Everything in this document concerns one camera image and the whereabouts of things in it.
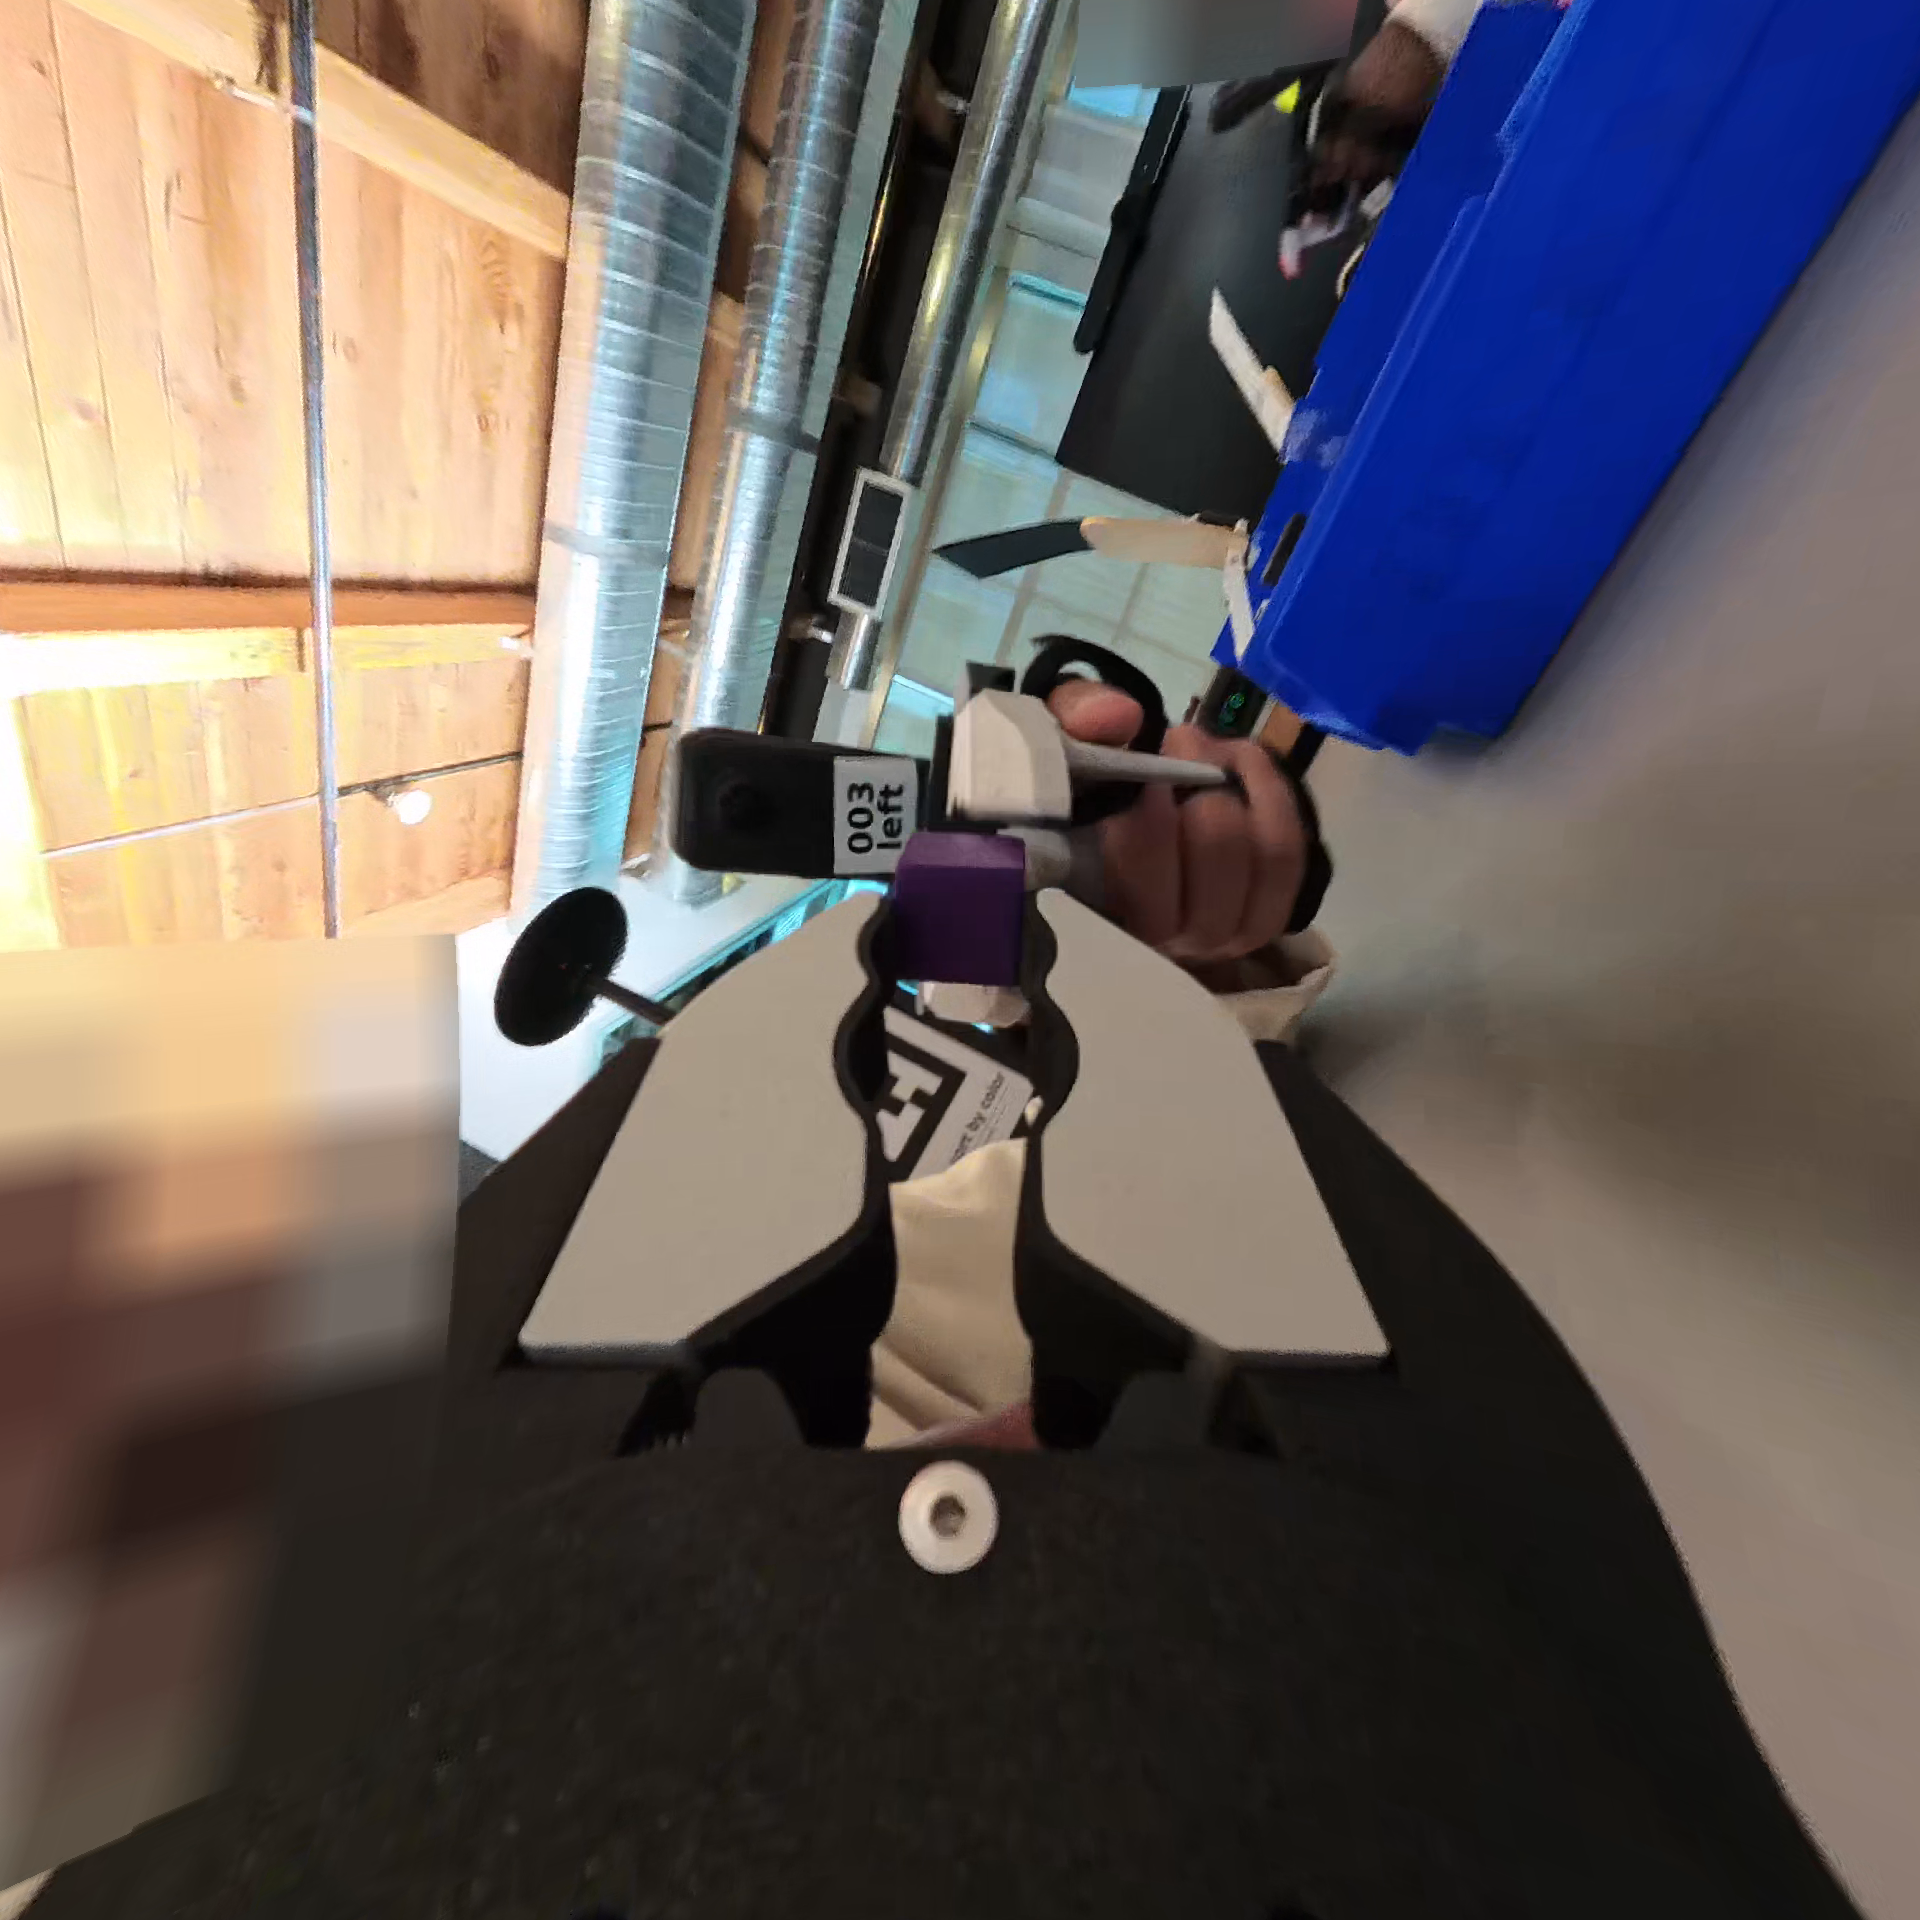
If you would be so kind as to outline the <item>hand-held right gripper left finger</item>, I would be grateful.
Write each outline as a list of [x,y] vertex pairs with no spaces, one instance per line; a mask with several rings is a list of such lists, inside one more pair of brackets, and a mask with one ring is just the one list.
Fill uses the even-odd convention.
[[875,892],[810,919],[662,1034],[518,1328],[539,1362],[717,1355],[790,1311],[792,1362],[863,1362],[888,1314],[872,1103],[847,1057],[877,1011]]

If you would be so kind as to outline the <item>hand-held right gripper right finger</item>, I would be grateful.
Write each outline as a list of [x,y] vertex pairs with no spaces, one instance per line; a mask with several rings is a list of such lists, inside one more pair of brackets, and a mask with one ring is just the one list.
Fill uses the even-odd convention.
[[1071,1076],[1045,1098],[1040,1213],[1066,1253],[1226,1353],[1378,1362],[1384,1333],[1271,1088],[1211,992],[1066,892],[1045,1005]]

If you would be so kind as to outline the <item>purple wooden cube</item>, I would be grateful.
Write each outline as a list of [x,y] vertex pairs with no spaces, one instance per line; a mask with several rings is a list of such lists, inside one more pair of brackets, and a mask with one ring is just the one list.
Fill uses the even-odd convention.
[[1013,991],[1023,957],[1026,850],[1007,832],[914,832],[892,877],[894,973]]

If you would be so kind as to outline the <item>blue plastic bin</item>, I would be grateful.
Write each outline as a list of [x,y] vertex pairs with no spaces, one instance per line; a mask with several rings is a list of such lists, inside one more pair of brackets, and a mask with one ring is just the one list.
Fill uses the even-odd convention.
[[1915,87],[1915,2],[1478,7],[1215,666],[1374,753],[1506,732]]

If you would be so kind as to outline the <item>person's left forearm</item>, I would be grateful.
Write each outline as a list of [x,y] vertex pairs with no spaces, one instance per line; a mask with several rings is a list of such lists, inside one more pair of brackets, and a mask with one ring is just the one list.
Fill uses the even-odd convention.
[[1333,944],[1319,929],[1304,929],[1231,963],[1230,986],[1215,994],[1251,1040],[1290,1044],[1334,970]]

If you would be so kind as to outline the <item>person's left hand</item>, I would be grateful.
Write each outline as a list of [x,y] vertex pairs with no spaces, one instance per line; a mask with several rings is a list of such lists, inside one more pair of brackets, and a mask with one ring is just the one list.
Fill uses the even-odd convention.
[[1163,756],[1211,764],[1215,788],[1141,787],[1075,842],[1069,892],[1143,947],[1231,992],[1247,963],[1308,927],[1320,839],[1303,791],[1247,738],[1168,728]]

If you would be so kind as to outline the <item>printed tag card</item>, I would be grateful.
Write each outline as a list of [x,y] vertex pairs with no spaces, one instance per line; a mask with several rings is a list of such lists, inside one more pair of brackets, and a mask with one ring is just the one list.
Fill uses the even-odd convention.
[[875,1114],[892,1184],[938,1178],[1026,1136],[1040,1096],[1022,1028],[942,1023],[910,1000],[888,1003],[882,1027],[886,1081]]

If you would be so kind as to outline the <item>black device with green light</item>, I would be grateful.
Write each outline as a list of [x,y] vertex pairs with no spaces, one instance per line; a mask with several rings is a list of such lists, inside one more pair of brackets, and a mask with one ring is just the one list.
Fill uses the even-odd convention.
[[1252,740],[1295,778],[1310,773],[1326,744],[1323,729],[1226,666],[1213,673],[1190,720],[1213,736]]

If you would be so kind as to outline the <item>black disc on rod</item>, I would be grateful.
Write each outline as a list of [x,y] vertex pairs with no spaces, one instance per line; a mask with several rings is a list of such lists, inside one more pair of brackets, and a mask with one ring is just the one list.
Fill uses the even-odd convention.
[[576,1032],[596,1001],[612,1003],[653,1032],[674,1011],[614,983],[629,944],[622,901],[602,888],[578,888],[541,906],[520,929],[493,991],[493,1023],[502,1040],[539,1050]]

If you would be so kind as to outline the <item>hanging ceiling sign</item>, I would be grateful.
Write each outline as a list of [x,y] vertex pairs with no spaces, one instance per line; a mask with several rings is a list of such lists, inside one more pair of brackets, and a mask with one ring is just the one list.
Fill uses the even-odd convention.
[[884,610],[916,501],[919,492],[892,474],[858,468],[828,584],[829,608],[854,618]]

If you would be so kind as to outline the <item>large black screen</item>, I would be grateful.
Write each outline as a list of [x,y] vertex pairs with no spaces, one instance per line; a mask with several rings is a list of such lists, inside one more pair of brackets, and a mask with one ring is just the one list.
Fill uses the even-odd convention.
[[1221,90],[1165,87],[1147,116],[1071,336],[1088,369],[1055,459],[1165,513],[1252,521],[1280,456],[1208,340],[1211,295],[1222,295],[1262,367],[1303,399],[1363,227],[1304,252],[1298,277],[1286,277],[1293,112],[1277,108],[1286,82],[1211,130]]

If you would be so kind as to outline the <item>steel ceiling pipe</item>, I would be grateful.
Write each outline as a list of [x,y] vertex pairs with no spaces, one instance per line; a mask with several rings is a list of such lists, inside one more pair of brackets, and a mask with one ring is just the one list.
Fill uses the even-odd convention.
[[930,515],[927,484],[944,442],[944,412],[968,360],[1000,229],[1032,160],[1046,85],[1060,65],[1069,21],[1068,2],[1000,2],[994,10],[875,464],[914,488],[919,501],[884,610],[836,610],[818,723],[818,736],[828,740],[852,745],[872,732],[882,700],[882,644],[904,621],[907,587],[919,579],[916,554]]

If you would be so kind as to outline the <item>silver ventilation duct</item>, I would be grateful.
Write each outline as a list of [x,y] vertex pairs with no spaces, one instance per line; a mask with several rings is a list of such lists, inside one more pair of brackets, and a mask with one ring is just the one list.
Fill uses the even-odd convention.
[[798,4],[676,729],[760,723],[914,4]]
[[755,2],[595,2],[567,221],[511,914],[614,885]]

